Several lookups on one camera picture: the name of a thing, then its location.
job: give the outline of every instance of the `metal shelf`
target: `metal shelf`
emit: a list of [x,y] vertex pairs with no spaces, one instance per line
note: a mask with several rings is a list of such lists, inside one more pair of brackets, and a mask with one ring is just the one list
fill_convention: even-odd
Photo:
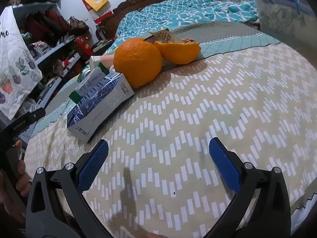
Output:
[[[61,74],[61,77],[62,77],[62,78],[66,76],[66,74],[69,72],[69,70],[70,70],[70,69],[75,65],[75,63],[79,60],[80,55],[79,55],[78,53],[76,53],[75,56],[74,56],[74,58],[75,58],[75,59],[72,60],[72,62],[69,64],[68,69],[65,69],[65,70],[63,71],[63,73]],[[58,85],[61,83],[61,81],[62,81],[62,78],[61,78],[61,77],[59,77],[59,78],[54,82],[54,84],[50,87],[49,91],[46,93],[45,97],[44,97],[44,98],[42,99],[42,101],[40,102],[40,104],[39,104],[40,107],[43,107],[43,108],[46,107],[48,101],[50,100],[50,98],[51,98],[51,96],[52,96],[52,94],[53,94],[53,92],[57,89]]]
[[66,39],[64,42],[61,42],[59,45],[57,45],[56,47],[52,48],[51,50],[49,50],[46,54],[42,55],[39,59],[37,59],[35,62],[37,65],[39,65],[42,61],[44,61],[46,58],[48,58],[49,56],[51,56],[52,54],[54,54],[56,51],[58,51],[59,49],[61,49],[63,46],[65,46],[66,44],[68,44],[69,42],[75,40],[74,36],[70,36],[68,39]]
[[[70,70],[75,63],[80,59],[80,55],[78,53],[75,54],[75,59],[72,60],[72,62],[70,63],[70,65],[68,66],[68,69]],[[63,71],[63,73],[61,74],[61,77],[65,77],[66,74],[69,72],[69,70],[65,69]],[[43,98],[43,100],[40,102],[39,106],[45,108],[47,106],[48,101],[50,100],[51,96],[53,95],[54,91],[57,89],[58,85],[61,83],[62,78],[58,78],[54,84],[50,87],[49,91],[46,93],[45,97]],[[27,130],[26,130],[26,134],[30,137],[34,131],[34,128],[36,126],[36,123],[33,123]]]
[[35,3],[28,3],[28,4],[20,4],[12,6],[13,14],[15,17],[15,21],[19,28],[23,27],[25,22],[25,17],[32,13],[36,13],[38,11],[46,11],[51,8],[58,7],[56,3],[52,2],[35,2]]

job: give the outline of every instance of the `human hand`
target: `human hand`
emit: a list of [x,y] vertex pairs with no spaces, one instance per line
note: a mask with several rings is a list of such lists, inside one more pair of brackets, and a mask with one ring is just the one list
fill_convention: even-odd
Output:
[[160,234],[153,234],[153,233],[148,233],[145,238],[167,238],[164,235],[160,235]]
[[[22,148],[22,142],[19,140],[14,145],[19,151]],[[20,160],[17,165],[17,170],[19,174],[21,174],[20,179],[16,183],[16,189],[21,192],[23,197],[28,196],[30,193],[31,185],[29,184],[29,176],[25,172],[25,163]],[[25,224],[25,218],[22,216],[21,211],[15,205],[15,203],[10,198],[9,194],[7,193],[4,187],[4,176],[3,173],[0,171],[0,202],[3,203],[5,210],[7,213],[14,217],[19,223]]]

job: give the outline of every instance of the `black handle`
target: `black handle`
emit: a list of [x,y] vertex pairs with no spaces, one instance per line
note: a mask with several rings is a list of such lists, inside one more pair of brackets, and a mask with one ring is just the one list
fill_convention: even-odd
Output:
[[6,153],[0,154],[0,170],[4,175],[4,185],[10,198],[19,207],[23,214],[26,213],[27,197],[23,197],[21,193],[16,189],[16,183],[20,178],[20,174],[17,171],[17,165],[19,162],[18,149],[11,147]]

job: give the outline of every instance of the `tote bag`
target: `tote bag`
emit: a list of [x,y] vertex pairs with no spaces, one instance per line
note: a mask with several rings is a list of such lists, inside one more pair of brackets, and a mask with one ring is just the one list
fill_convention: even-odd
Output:
[[12,6],[0,16],[0,110],[11,120],[42,79],[16,24]]

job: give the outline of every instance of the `calendar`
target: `calendar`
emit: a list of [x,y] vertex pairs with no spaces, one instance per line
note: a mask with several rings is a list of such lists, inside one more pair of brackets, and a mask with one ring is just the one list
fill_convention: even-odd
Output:
[[109,17],[112,15],[111,12],[111,5],[109,2],[105,3],[98,11],[95,11],[85,0],[82,0],[84,3],[87,11],[89,12],[90,16],[94,20],[96,24],[99,24],[104,18]]

